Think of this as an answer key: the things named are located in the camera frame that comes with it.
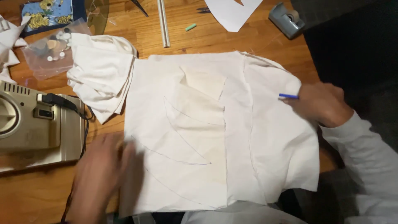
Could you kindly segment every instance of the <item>tape roll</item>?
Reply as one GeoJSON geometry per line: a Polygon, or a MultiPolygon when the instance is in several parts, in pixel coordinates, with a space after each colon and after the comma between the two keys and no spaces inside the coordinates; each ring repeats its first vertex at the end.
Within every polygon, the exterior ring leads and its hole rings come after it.
{"type": "Polygon", "coordinates": [[[300,19],[300,17],[298,16],[298,12],[296,11],[296,10],[291,10],[291,11],[288,11],[287,13],[286,13],[286,15],[290,18],[290,20],[292,21],[292,22],[294,22],[294,23],[296,23],[299,19],[300,19]]]}

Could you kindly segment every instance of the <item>wooden table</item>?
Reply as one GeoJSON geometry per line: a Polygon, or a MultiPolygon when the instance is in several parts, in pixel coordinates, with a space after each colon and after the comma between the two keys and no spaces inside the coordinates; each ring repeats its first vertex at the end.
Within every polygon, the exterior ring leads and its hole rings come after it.
{"type": "MultiPolygon", "coordinates": [[[[173,55],[190,53],[220,53],[246,51],[274,60],[296,75],[303,83],[319,81],[315,66],[304,37],[289,41],[268,20],[271,8],[280,0],[263,0],[238,33],[227,32],[212,14],[197,14],[196,9],[205,7],[203,0],[166,1],[166,15],[171,47],[164,49],[160,34],[156,0],[141,0],[146,18],[129,0],[110,0],[109,22],[105,34],[122,36],[138,50],[141,59],[153,54],[173,55]],[[197,27],[189,32],[185,28],[193,23],[197,27]]],[[[288,0],[283,0],[292,8],[288,0]]],[[[26,38],[28,43],[48,33],[26,38]]],[[[29,70],[22,52],[15,50],[21,63],[11,68],[12,78],[19,84],[53,93],[74,94],[66,84],[66,74],[60,74],[38,82],[29,70]]],[[[124,114],[113,116],[104,125],[90,124],[88,142],[97,136],[124,130],[124,114]]],[[[327,151],[320,151],[320,171],[336,168],[327,151]]],[[[52,168],[45,172],[32,172],[0,178],[0,223],[56,223],[63,213],[70,192],[74,167],[52,168]]],[[[108,212],[116,211],[118,197],[114,196],[108,212]]]]}

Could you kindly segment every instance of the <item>metal rod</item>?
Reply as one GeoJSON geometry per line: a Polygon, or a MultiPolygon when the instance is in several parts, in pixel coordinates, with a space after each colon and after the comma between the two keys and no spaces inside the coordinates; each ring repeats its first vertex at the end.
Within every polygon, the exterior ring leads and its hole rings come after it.
{"type": "Polygon", "coordinates": [[[167,27],[166,12],[164,10],[164,0],[158,0],[159,21],[162,31],[163,48],[170,47],[169,29],[167,27]]]}

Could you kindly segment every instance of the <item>plastic bag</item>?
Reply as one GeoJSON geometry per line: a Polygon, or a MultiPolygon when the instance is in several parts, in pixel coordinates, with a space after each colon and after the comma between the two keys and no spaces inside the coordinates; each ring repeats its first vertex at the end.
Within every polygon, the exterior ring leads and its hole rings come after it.
{"type": "Polygon", "coordinates": [[[22,49],[36,79],[48,79],[72,68],[71,33],[91,35],[87,23],[80,18],[22,49]]]}

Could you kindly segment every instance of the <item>tailor's chalk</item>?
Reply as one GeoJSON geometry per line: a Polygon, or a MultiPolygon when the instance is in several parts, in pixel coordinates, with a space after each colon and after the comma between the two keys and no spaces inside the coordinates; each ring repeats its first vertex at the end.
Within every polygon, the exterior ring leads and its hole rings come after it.
{"type": "Polygon", "coordinates": [[[279,93],[280,97],[286,97],[286,98],[290,98],[290,99],[298,99],[298,96],[295,95],[289,95],[289,94],[283,94],[283,93],[279,93]]]}
{"type": "Polygon", "coordinates": [[[192,24],[192,25],[188,26],[187,28],[185,28],[185,31],[189,31],[195,27],[196,27],[196,24],[192,24]]]}

